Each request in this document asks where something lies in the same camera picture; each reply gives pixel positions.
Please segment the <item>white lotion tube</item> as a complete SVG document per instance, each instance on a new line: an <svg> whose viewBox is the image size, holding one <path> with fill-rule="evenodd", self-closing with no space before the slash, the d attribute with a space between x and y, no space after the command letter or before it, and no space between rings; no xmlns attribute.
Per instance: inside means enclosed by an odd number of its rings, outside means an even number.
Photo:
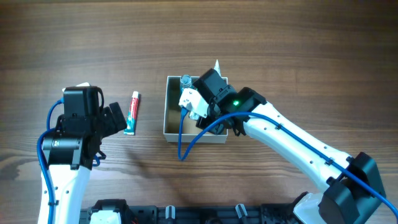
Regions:
<svg viewBox="0 0 398 224"><path fill-rule="evenodd" d="M213 69L218 73L218 75L221 77L221 69L220 69L220 65L219 65L219 61L216 60L215 62L215 66L213 67Z"/></svg>

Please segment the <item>blue mouthwash bottle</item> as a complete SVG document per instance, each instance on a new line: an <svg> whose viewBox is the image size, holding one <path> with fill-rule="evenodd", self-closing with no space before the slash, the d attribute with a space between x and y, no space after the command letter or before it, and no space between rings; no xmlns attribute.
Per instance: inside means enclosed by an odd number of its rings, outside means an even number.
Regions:
<svg viewBox="0 0 398 224"><path fill-rule="evenodd" d="M180 89L180 94L183 93L184 89L186 89L186 88L192 88L192 87L193 87L193 85L192 85L192 78L191 78L191 76L190 76L190 75L182 75L182 76L180 77L180 87L179 87L179 89Z"/></svg>

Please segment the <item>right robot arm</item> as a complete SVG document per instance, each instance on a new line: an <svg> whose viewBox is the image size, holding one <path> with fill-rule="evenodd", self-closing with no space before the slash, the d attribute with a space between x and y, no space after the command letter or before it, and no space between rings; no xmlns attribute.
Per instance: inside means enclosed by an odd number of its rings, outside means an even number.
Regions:
<svg viewBox="0 0 398 224"><path fill-rule="evenodd" d="M366 223L386 193L375 160L353 157L316 139L282 116L251 88L236 91L214 69L193 82L187 100L201 115L197 127L219 134L232 129L272 148L318 189L290 204L289 218L301 223Z"/></svg>

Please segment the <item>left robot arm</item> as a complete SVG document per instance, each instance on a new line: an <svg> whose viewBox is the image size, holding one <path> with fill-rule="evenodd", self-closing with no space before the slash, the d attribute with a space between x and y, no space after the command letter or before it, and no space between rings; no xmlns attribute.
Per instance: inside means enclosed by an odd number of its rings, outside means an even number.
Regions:
<svg viewBox="0 0 398 224"><path fill-rule="evenodd" d="M117 102L104 105L97 86L71 86L55 106L63 105L54 127L37 140L41 168L42 198L39 223L78 223L90 173L106 155L102 140L126 128Z"/></svg>

